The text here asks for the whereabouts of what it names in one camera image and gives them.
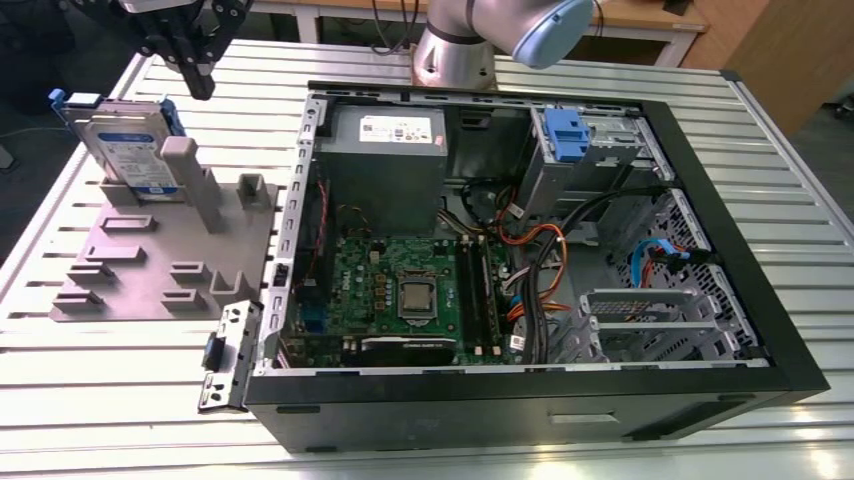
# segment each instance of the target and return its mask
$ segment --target black cable on floor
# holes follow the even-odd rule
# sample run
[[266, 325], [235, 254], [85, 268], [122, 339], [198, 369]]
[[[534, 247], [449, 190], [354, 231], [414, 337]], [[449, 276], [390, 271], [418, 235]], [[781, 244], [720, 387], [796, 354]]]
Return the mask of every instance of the black cable on floor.
[[392, 46], [389, 39], [386, 38], [386, 33], [380, 27], [380, 8], [377, 6], [377, 0], [372, 0], [372, 6], [374, 8], [374, 25], [377, 26], [377, 33], [380, 34], [380, 38], [384, 41], [384, 45], [386, 46], [386, 51], [381, 51], [377, 48], [377, 45], [372, 45], [372, 50], [381, 57], [386, 57], [389, 55], [394, 55], [401, 51], [401, 49], [408, 46], [413, 41], [413, 28], [416, 27], [416, 23], [418, 22], [418, 10], [421, 8], [421, 0], [416, 0], [416, 12], [413, 14], [413, 22], [410, 23], [406, 11], [406, 0], [401, 0], [401, 13], [404, 15], [404, 25], [406, 26], [406, 33], [404, 37], [398, 41], [398, 43]]

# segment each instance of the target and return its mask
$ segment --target power supply label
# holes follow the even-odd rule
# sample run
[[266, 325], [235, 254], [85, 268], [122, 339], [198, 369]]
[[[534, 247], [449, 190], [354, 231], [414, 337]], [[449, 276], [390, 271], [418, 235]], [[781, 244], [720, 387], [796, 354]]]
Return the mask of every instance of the power supply label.
[[361, 142], [433, 143], [430, 118], [428, 117], [362, 117]]

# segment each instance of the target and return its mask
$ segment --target ram slot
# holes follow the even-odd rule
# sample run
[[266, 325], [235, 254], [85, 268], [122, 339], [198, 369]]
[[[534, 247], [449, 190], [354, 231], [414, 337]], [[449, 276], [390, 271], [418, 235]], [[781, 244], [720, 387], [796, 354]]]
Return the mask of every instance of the ram slot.
[[484, 255], [481, 257], [482, 270], [484, 270], [484, 289], [486, 292], [486, 322], [484, 323], [484, 339], [488, 343], [486, 346], [497, 346], [496, 338], [500, 334], [498, 327], [498, 305], [496, 303], [496, 283], [493, 279], [493, 257], [490, 253], [490, 243], [486, 238], [481, 237], [481, 248]]
[[473, 261], [472, 249], [473, 245], [468, 242], [457, 244], [457, 287], [464, 324], [464, 345], [470, 353], [476, 351], [477, 347], [482, 346], [478, 293], [484, 292], [484, 287], [480, 287], [476, 281], [481, 265]]

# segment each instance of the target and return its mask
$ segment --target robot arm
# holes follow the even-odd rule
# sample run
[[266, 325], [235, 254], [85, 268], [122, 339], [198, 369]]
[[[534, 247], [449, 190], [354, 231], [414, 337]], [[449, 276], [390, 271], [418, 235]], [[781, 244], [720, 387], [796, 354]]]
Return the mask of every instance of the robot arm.
[[418, 82], [492, 87], [493, 45], [529, 67], [550, 67], [581, 40], [593, 9], [593, 0], [432, 0], [414, 61]]
[[[137, 51], [163, 57], [194, 98], [214, 94], [214, 65], [243, 23], [253, 0], [211, 0], [218, 26], [206, 31], [206, 0], [74, 0], [73, 5]], [[422, 85], [489, 88], [493, 45], [533, 68], [558, 62], [593, 18], [593, 0], [433, 0], [414, 71]]]

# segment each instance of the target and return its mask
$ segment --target motherboard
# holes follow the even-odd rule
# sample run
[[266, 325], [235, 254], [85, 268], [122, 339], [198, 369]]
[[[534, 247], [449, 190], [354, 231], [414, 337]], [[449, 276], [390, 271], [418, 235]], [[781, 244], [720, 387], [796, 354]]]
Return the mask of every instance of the motherboard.
[[506, 363], [506, 255], [484, 237], [341, 238], [330, 302], [302, 306], [289, 350], [316, 368]]

